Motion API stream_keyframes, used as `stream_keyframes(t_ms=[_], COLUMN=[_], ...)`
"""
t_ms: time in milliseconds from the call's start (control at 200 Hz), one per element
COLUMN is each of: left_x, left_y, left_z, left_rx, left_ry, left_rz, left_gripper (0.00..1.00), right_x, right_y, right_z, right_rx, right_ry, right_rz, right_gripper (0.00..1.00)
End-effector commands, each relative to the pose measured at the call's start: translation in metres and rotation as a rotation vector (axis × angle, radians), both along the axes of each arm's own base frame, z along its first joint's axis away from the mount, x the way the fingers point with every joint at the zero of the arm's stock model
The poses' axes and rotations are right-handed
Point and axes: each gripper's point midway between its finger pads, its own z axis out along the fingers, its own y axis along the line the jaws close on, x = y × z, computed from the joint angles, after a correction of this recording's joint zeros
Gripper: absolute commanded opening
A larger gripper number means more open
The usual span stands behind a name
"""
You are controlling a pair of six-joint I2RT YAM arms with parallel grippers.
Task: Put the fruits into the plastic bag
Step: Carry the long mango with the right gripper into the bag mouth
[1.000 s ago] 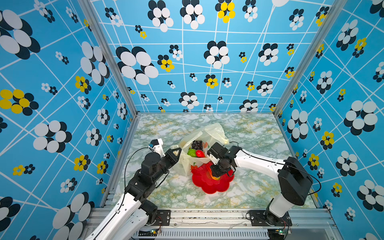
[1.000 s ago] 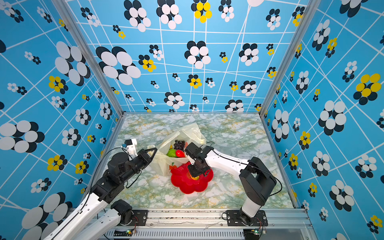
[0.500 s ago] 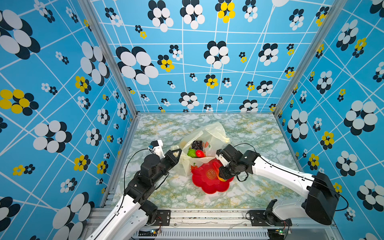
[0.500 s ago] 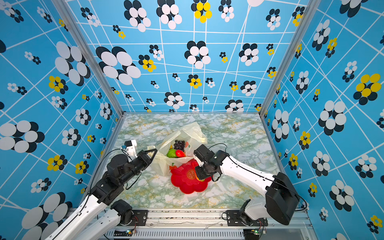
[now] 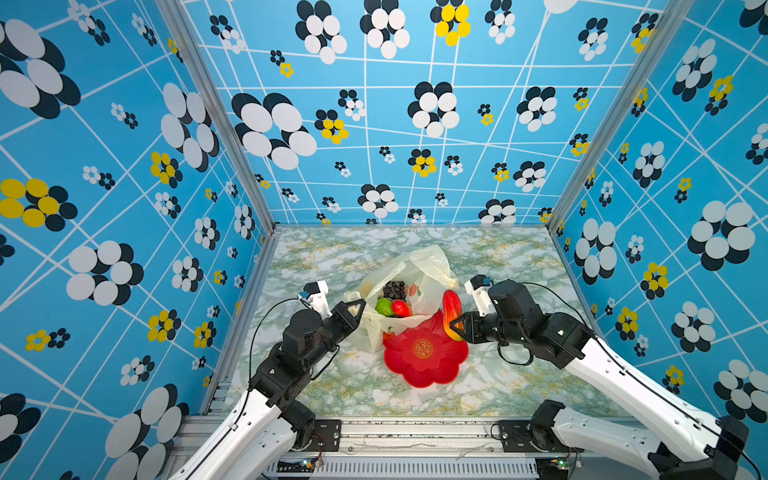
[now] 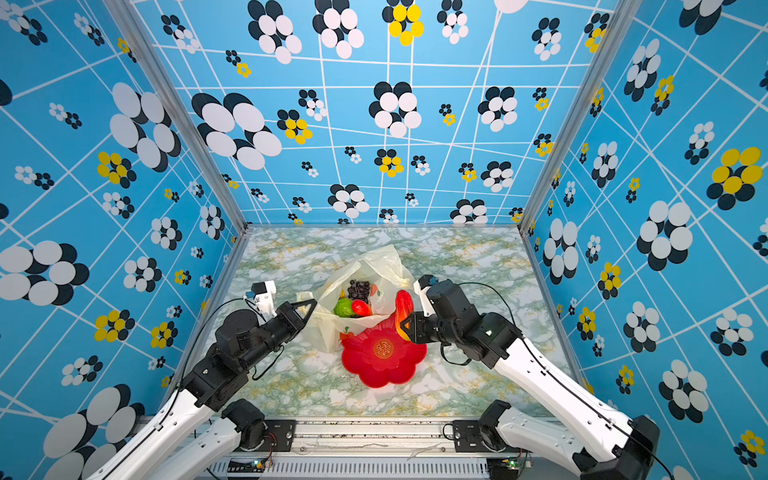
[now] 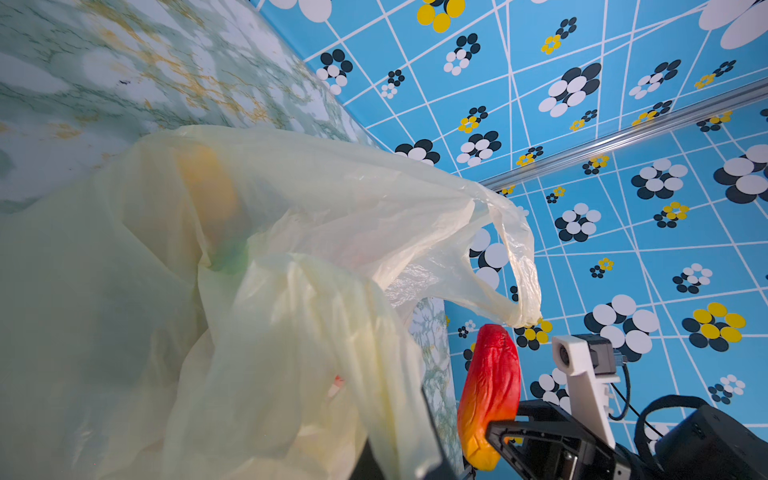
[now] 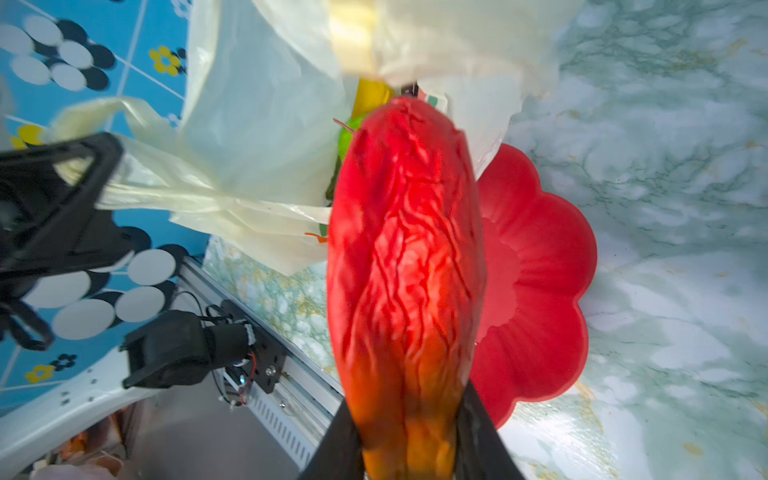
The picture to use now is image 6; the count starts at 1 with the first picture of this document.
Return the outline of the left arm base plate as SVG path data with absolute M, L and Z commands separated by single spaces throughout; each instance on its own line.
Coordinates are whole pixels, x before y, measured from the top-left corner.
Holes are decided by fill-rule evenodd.
M 267 419 L 258 452 L 287 453 L 293 446 L 297 421 L 293 419 Z

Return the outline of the purple grape bunch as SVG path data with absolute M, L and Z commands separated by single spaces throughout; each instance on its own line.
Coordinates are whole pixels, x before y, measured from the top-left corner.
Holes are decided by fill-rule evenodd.
M 363 300 L 367 303 L 371 295 L 372 285 L 368 281 L 352 279 L 347 288 L 347 297 L 350 300 Z

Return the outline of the red yellow mango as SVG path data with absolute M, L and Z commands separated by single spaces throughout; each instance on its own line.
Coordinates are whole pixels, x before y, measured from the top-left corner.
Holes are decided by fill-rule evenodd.
M 373 314 L 370 305 L 363 300 L 353 300 L 351 303 L 351 308 L 354 316 L 357 318 L 369 317 Z

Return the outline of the orange small fruit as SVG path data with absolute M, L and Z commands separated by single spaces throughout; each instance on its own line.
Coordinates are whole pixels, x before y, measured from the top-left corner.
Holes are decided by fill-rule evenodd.
M 410 341 L 409 334 L 410 316 L 414 312 L 414 304 L 410 293 L 406 290 L 399 290 L 395 298 L 395 328 L 398 335 L 405 341 Z

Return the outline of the green lime fruit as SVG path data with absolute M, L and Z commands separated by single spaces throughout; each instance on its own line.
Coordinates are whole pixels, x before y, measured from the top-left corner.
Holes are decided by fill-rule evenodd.
M 341 318 L 354 318 L 356 314 L 353 308 L 353 300 L 340 298 L 334 306 L 333 313 Z

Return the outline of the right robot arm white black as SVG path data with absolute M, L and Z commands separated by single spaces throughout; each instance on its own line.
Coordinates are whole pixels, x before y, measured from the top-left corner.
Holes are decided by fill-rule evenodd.
M 512 317 L 479 312 L 450 280 L 424 275 L 413 289 L 422 308 L 399 322 L 404 338 L 457 347 L 468 361 L 523 388 L 557 419 L 538 420 L 497 400 L 478 421 L 487 449 L 522 449 L 581 479 L 645 479 L 659 464 L 660 429 L 654 421 L 631 418 L 591 394 L 548 360 Z

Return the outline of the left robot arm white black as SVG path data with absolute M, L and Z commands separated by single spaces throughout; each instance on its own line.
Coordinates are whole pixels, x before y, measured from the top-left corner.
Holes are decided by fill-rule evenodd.
M 259 362 L 304 329 L 316 307 L 310 299 L 285 302 L 270 319 L 251 308 L 228 314 L 169 401 L 91 477 L 194 479 L 237 448 L 262 445 L 263 413 L 247 400 L 229 401 Z

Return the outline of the yellowish printed plastic bag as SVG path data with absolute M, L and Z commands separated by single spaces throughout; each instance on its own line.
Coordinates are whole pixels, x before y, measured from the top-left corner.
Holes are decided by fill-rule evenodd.
M 414 277 L 392 245 L 371 250 L 335 271 L 317 290 L 296 294 L 317 302 L 304 338 L 321 352 L 341 346 L 341 336 L 357 335 L 395 311 L 397 294 L 412 290 Z

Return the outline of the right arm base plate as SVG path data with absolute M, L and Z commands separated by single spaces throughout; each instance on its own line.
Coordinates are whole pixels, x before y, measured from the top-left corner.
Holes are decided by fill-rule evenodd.
M 456 453 L 504 454 L 517 456 L 525 453 L 524 449 L 505 446 L 494 447 L 483 439 L 478 420 L 453 420 L 449 423 L 445 435 L 453 442 Z

